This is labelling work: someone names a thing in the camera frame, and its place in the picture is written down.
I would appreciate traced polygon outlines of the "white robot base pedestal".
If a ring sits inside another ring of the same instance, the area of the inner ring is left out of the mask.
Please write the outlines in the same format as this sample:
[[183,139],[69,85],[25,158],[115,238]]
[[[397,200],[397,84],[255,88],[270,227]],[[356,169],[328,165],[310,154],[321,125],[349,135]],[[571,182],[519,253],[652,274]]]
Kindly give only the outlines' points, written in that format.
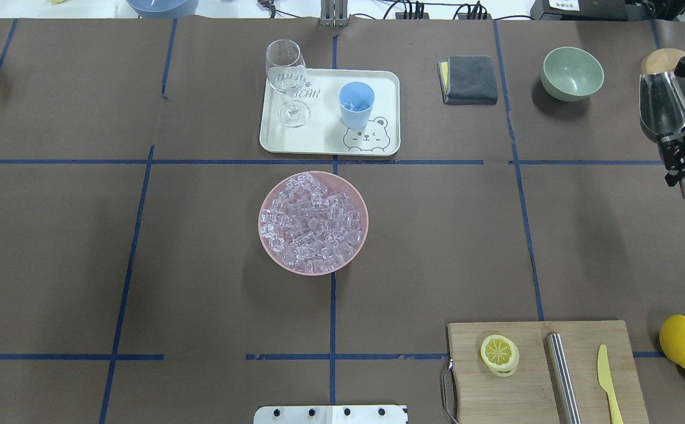
[[254,423],[408,423],[401,405],[307,405],[258,408]]

